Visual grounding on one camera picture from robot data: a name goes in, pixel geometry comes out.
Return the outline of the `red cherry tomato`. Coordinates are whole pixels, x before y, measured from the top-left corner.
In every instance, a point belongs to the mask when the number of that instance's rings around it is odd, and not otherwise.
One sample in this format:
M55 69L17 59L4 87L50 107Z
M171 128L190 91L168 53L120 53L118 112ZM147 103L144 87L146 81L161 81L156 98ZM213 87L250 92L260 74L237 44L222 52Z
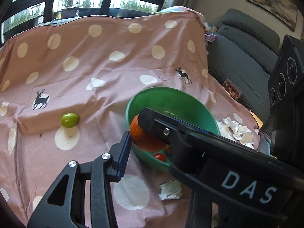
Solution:
M156 158L157 160L160 160L161 162L166 163L167 162L167 157L166 155L162 154L162 153L155 153L153 155L154 158Z

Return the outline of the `green plastic bowl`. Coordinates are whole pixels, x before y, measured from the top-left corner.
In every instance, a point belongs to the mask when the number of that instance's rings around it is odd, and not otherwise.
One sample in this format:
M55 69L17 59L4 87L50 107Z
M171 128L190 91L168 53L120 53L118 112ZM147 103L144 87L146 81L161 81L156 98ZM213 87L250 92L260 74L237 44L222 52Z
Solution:
M128 102L125 111L126 124L130 125L133 118L146 107L219 135L219 128L210 111L199 100L180 90L153 87L140 91ZM166 155L165 163L155 158L153 156L155 153L142 151L135 145L132 146L132 149L139 160L147 166L158 171L168 172L172 155L166 154L164 150L156 152ZM189 173L202 169L204 161L197 163L197 156L190 154L184 156L186 156L184 166L192 166Z

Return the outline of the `large orange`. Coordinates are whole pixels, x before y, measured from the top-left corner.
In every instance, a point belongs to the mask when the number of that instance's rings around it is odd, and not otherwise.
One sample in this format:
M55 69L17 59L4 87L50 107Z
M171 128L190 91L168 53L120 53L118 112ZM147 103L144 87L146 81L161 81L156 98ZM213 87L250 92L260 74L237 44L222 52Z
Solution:
M136 115L129 127L130 136L132 142L140 149L146 152L154 153L161 151L166 147L166 143L160 141L159 139L153 137L152 135L145 132L140 128L138 123L138 116Z

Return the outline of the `crumpled white tissue right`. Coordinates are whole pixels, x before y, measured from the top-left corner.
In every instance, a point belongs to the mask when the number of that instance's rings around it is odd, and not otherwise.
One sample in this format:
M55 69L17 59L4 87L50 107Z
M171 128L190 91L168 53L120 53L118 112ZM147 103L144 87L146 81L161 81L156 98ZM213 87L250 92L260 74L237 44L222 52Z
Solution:
M246 126L231 120L230 117L224 118L223 121L217 121L216 123L222 137L254 149L253 134Z

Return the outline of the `crumpled white tissue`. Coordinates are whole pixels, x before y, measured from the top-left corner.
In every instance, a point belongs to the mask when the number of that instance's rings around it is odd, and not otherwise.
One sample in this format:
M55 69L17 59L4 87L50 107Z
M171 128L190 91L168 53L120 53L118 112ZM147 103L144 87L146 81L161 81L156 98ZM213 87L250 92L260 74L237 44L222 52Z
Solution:
M159 198L164 200L177 200L182 195L181 183L177 180L170 180L160 185L161 192Z
M254 149L253 134L246 126L231 120L230 117L224 118L223 121L217 121L216 123L222 137Z

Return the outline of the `red snack packet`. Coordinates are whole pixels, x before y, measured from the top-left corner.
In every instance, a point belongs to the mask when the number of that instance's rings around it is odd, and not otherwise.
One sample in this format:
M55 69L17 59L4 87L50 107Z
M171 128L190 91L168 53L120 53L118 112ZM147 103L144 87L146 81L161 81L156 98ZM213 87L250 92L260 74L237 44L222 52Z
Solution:
M222 86L234 100L239 100L242 92L231 80L225 79Z

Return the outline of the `green fruit on cloth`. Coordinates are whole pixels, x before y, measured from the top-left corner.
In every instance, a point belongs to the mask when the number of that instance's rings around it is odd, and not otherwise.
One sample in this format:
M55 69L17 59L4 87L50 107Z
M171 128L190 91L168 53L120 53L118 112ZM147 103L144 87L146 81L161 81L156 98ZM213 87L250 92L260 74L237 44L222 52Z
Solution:
M79 122L79 115L76 113L65 113L61 116L61 124L65 128L72 128Z

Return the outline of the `pile of clothes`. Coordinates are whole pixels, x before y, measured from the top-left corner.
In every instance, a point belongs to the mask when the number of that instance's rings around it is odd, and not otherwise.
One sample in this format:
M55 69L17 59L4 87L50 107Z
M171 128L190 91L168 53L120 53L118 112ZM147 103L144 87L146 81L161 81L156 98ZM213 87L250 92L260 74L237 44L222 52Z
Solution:
M205 40L207 43L212 43L217 39L217 27L211 23L204 22L205 25Z

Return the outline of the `grey sofa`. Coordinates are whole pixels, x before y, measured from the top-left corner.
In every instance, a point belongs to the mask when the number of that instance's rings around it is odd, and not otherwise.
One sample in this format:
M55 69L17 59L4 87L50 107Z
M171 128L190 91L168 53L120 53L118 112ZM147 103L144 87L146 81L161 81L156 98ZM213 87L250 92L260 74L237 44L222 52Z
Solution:
M221 17L217 39L207 47L209 73L240 91L238 102L262 121L269 118L268 80L277 62L279 35L236 9Z

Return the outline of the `pink polka dot cloth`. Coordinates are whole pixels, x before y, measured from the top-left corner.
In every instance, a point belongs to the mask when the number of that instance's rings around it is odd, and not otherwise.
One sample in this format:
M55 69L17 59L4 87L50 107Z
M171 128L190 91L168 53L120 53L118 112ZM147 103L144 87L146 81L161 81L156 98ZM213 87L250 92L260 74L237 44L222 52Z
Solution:
M90 162L119 142L134 95L182 90L217 121L260 137L250 112L208 72L204 17L184 8L134 19L83 17L43 25L1 49L1 194L22 224L71 160ZM76 113L72 128L61 124Z

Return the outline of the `framed landscape painting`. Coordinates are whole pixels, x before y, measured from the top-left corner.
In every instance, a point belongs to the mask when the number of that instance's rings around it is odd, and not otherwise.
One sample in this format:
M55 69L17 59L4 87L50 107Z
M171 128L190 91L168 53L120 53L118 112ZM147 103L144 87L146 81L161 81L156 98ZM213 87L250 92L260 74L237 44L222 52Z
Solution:
M295 31L297 22L297 6L293 0L248 0L269 12L284 23L291 31Z

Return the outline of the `window black frame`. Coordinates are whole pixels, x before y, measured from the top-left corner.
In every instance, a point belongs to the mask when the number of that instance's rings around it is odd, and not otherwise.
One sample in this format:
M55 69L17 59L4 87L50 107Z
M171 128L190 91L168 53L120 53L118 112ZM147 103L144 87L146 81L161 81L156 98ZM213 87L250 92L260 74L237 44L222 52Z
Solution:
M141 17L165 0L1 0L1 43L42 23L90 15Z

